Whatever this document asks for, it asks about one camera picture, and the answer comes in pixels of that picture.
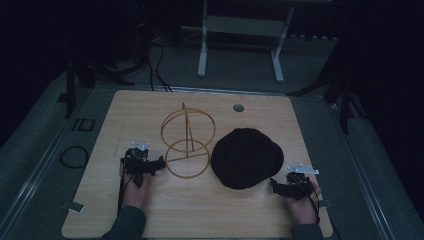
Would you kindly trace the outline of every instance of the black hat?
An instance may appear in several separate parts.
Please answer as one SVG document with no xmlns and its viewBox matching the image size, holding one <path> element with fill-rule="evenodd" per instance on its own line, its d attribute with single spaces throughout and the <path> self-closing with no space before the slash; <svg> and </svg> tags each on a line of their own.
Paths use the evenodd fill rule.
<svg viewBox="0 0 424 240">
<path fill-rule="evenodd" d="M 245 189 L 277 174 L 284 162 L 280 146 L 260 131 L 238 128 L 219 140 L 211 166 L 222 184 Z"/>
</svg>

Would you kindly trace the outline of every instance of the black sleeve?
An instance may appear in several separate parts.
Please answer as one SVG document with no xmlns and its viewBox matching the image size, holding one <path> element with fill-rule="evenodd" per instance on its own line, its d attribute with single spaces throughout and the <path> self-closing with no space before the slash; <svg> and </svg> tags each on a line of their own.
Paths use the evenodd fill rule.
<svg viewBox="0 0 424 240">
<path fill-rule="evenodd" d="M 318 224 L 295 225 L 291 229 L 295 240 L 322 240 L 321 228 Z"/>
<path fill-rule="evenodd" d="M 146 225 L 146 215 L 136 207 L 124 206 L 109 232 L 101 239 L 140 240 Z"/>
</svg>

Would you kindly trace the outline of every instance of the hand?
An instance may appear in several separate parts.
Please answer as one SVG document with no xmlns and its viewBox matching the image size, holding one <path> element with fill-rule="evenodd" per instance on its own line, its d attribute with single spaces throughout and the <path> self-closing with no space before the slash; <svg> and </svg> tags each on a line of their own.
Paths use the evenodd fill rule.
<svg viewBox="0 0 424 240">
<path fill-rule="evenodd" d="M 124 198 L 122 201 L 123 206 L 133 206 L 143 210 L 147 203 L 147 190 L 150 184 L 150 173 L 144 174 L 143 184 L 139 188 L 137 184 L 131 179 L 131 176 L 124 174 Z"/>
<path fill-rule="evenodd" d="M 321 194 L 321 188 L 314 182 L 311 182 L 311 184 L 315 192 L 312 192 L 310 197 L 314 201 L 315 206 L 317 206 L 317 196 Z M 296 224 L 316 224 L 315 209 L 309 198 L 304 197 L 303 199 L 296 200 L 294 198 L 283 197 L 283 201 L 289 207 Z"/>
</svg>

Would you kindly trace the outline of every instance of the desk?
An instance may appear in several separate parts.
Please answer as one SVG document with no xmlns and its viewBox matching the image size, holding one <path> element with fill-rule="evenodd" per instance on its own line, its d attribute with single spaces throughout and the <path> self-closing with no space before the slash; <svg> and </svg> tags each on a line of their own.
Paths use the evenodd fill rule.
<svg viewBox="0 0 424 240">
<path fill-rule="evenodd" d="M 281 96 L 206 93 L 118 91 L 111 103 L 74 202 L 84 210 L 69 211 L 62 234 L 67 238 L 95 238 L 112 226 L 117 212 L 119 159 L 131 141 L 150 142 L 149 159 L 165 155 L 160 135 L 163 120 L 172 112 L 196 108 L 211 115 L 215 143 L 235 128 L 256 128 L 280 145 L 285 154 L 282 170 L 274 177 L 282 182 L 286 167 L 310 165 L 299 125 L 289 98 Z M 243 112 L 233 110 L 235 104 Z M 208 135 L 210 122 L 190 118 L 193 138 Z M 180 139 L 183 128 L 170 128 L 168 136 Z M 280 196 L 273 194 L 269 180 L 245 190 L 221 184 L 209 166 L 192 179 L 158 172 L 151 181 L 148 218 L 143 238 L 281 238 L 290 236 L 293 221 Z M 324 236 L 332 234 L 325 208 L 320 209 Z"/>
</svg>

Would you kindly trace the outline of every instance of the small round object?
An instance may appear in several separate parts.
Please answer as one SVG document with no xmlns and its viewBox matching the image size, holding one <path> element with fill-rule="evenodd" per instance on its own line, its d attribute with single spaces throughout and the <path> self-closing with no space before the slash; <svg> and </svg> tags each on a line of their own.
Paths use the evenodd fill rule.
<svg viewBox="0 0 424 240">
<path fill-rule="evenodd" d="M 237 103 L 237 104 L 234 104 L 233 109 L 236 112 L 243 112 L 244 111 L 244 106 Z"/>
</svg>

